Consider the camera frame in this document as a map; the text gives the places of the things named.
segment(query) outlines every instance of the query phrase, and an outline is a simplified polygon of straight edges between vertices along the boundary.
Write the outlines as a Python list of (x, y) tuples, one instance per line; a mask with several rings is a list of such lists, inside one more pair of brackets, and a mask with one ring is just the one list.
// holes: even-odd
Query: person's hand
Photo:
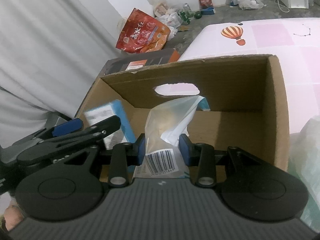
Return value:
[(10, 231), (23, 220), (23, 215), (17, 206), (10, 203), (9, 207), (4, 211), (4, 220), (5, 227)]

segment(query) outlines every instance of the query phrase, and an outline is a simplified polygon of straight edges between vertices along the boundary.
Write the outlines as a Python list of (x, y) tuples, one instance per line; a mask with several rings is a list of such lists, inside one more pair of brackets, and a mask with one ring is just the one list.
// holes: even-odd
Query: metal screw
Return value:
[(210, 178), (210, 177), (201, 177), (198, 180), (198, 183), (201, 185), (209, 186), (214, 183), (214, 180), (213, 180), (213, 178)]
[(124, 177), (113, 177), (110, 182), (113, 185), (123, 185), (126, 182), (126, 179)]

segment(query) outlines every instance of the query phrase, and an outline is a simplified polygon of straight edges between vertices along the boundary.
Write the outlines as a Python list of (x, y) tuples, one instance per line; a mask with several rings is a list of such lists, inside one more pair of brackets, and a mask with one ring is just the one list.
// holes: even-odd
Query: green round object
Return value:
[(200, 18), (202, 17), (201, 12), (200, 12), (200, 11), (195, 12), (194, 17), (195, 17), (196, 19), (200, 19)]

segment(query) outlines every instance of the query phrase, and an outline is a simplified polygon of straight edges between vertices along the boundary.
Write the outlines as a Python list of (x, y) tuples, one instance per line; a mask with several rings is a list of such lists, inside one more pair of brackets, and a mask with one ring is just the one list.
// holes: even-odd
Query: concrete floor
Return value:
[(320, 17), (320, 6), (316, 4), (311, 6), (310, 9), (290, 9), (289, 13), (284, 13), (279, 10), (278, 4), (274, 0), (265, 0), (263, 3), (267, 6), (259, 10), (241, 10), (239, 7), (230, 8), (229, 6), (216, 7), (215, 15), (202, 16), (199, 20), (191, 20), (190, 25), (188, 25), (190, 30), (177, 33), (172, 40), (166, 43), (165, 48), (175, 48), (182, 55), (202, 29), (211, 24), (239, 23), (242, 21), (265, 19)]

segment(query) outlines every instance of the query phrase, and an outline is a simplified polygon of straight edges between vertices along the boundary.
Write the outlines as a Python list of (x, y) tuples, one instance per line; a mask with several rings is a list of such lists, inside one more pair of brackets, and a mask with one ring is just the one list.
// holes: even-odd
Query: red and orange package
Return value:
[(129, 53), (161, 50), (170, 29), (150, 15), (134, 8), (125, 23), (116, 48)]

